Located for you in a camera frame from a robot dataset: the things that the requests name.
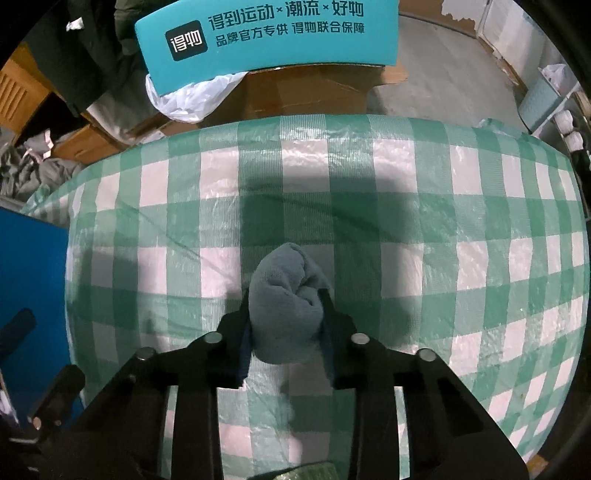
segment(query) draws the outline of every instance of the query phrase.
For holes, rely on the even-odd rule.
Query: white plastic bag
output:
[[[554,89],[560,93],[566,77],[566,65],[564,63],[548,65],[542,69],[542,75],[546,77]]]
[[[212,113],[230,95],[248,72],[220,75],[213,80],[189,85],[158,95],[152,79],[146,77],[146,91],[152,105],[172,120],[196,124]]]

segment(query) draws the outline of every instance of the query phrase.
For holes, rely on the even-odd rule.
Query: black jacket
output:
[[[117,90],[141,56],[125,56],[115,35],[115,0],[61,0],[26,37],[37,66],[75,115],[107,90]],[[84,29],[67,32],[82,17]]]

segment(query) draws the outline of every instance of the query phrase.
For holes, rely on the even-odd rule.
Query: green checkered bag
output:
[[[111,157],[25,212],[69,224],[67,321],[87,402],[140,346],[167,351],[215,329],[285,242],[319,263],[361,332],[401,351],[434,349],[526,459],[577,364],[589,253],[574,174],[556,150],[498,125],[240,122]],[[254,358],[243,388],[219,391],[226,477],[329,460],[344,478],[353,407],[319,356]]]

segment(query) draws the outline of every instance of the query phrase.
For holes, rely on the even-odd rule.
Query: concrete floor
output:
[[[368,112],[470,127],[495,118],[526,131],[513,84],[478,40],[400,17],[398,61],[408,70],[408,80],[374,88]]]

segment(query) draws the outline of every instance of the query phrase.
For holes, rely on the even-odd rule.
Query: gray towel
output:
[[[248,294],[254,351],[269,364],[303,362],[317,346],[323,317],[320,267],[295,244],[273,250],[252,275]]]

